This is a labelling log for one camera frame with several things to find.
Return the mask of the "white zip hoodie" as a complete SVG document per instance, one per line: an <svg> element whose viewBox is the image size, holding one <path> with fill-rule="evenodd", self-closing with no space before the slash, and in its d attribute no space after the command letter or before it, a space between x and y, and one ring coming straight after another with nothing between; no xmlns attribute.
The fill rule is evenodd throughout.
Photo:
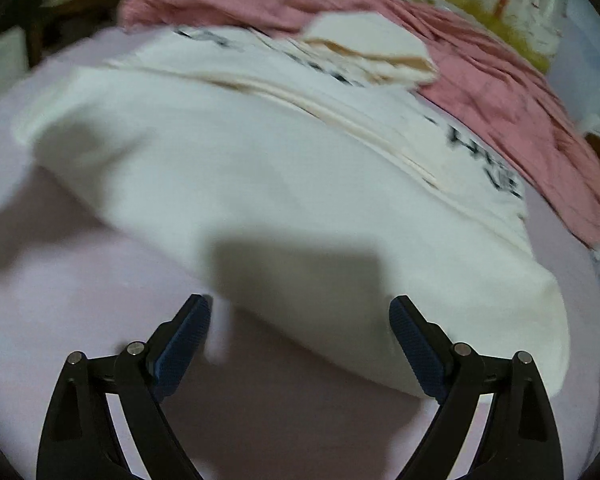
<svg viewBox="0 0 600 480"><path fill-rule="evenodd" d="M12 133L108 226L351 373L422 391L389 325L405 295L482 354L528 351L558 393L567 313L521 177L370 62L418 48L362 13L300 40L166 29L74 68Z"/></svg>

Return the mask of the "pink bed sheet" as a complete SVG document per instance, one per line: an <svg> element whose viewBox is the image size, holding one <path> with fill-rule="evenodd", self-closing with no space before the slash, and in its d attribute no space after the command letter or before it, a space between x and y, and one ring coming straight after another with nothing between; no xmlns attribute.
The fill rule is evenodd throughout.
<svg viewBox="0 0 600 480"><path fill-rule="evenodd" d="M0 448L24 478L66 356L110 356L147 338L199 285L99 224L35 168L10 123L44 87L143 39L110 28L49 58L0 99ZM536 258L568 310L572 362L553 401L565 475L600 450L600 282L588 250L528 190ZM208 479L392 479L432 402L338 370L252 316L216 304L208 346L164 404Z"/></svg>

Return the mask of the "white drawer cabinet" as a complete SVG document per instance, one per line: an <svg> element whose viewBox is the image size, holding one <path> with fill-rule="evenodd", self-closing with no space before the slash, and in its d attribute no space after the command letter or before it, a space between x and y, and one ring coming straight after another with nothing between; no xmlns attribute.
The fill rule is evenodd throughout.
<svg viewBox="0 0 600 480"><path fill-rule="evenodd" d="M27 75L26 35L20 27L0 34L0 96Z"/></svg>

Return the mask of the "dark wooden desk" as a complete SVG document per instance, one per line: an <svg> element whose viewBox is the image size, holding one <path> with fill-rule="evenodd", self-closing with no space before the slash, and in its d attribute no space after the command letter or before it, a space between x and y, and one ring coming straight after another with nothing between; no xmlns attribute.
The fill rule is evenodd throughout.
<svg viewBox="0 0 600 480"><path fill-rule="evenodd" d="M12 21L24 31L29 67L112 26L121 0L15 0Z"/></svg>

